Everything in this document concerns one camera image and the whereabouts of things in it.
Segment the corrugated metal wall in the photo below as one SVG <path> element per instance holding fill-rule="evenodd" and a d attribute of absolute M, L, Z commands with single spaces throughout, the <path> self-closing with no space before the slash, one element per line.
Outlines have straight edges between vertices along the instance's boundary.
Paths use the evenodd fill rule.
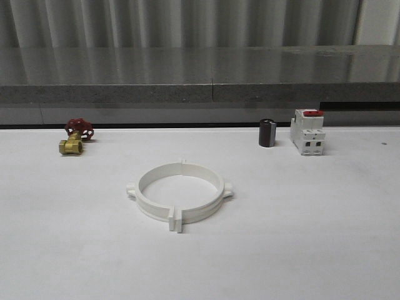
<path fill-rule="evenodd" d="M 400 0 L 0 0 L 1 47 L 399 44 Z"/>

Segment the red breaker toggle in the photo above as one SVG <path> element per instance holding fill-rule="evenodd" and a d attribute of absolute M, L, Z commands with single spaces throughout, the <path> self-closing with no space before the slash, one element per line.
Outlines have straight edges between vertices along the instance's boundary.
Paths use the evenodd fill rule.
<path fill-rule="evenodd" d="M 304 111 L 304 117 L 322 117 L 324 115 L 323 111 Z"/>

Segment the white pipe clamp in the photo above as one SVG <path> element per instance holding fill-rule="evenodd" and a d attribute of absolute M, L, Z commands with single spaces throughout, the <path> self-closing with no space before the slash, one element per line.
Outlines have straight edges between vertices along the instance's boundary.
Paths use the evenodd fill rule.
<path fill-rule="evenodd" d="M 154 181 L 168 176 L 183 175 L 201 178 L 216 187 L 217 191 L 210 201 L 198 207 L 179 207 L 155 203 L 143 195 L 144 189 Z M 208 218 L 222 205 L 223 199 L 233 195 L 232 185 L 214 171 L 197 164 L 175 162 L 148 171 L 140 177 L 137 184 L 128 184 L 128 195 L 136 198 L 139 209 L 149 217 L 169 223 L 170 231 L 182 232 L 182 225 Z"/>

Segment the black capacitor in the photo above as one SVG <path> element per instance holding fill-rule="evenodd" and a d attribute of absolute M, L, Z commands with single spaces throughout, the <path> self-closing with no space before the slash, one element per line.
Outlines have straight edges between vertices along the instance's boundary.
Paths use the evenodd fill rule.
<path fill-rule="evenodd" d="M 273 147 L 275 145 L 276 123 L 272 119 L 260 121 L 260 133 L 258 143 L 262 147 Z"/>

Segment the white table surface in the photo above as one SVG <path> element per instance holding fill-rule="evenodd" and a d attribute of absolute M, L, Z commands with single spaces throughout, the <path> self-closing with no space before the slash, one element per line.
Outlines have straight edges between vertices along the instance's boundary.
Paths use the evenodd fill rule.
<path fill-rule="evenodd" d="M 273 148 L 257 128 L 98 129 L 68 157 L 63 130 L 0 131 L 0 299 L 399 299 L 400 128 L 325 130 L 319 157 L 289 128 Z M 125 185 L 181 158 L 234 198 L 177 234 Z"/>

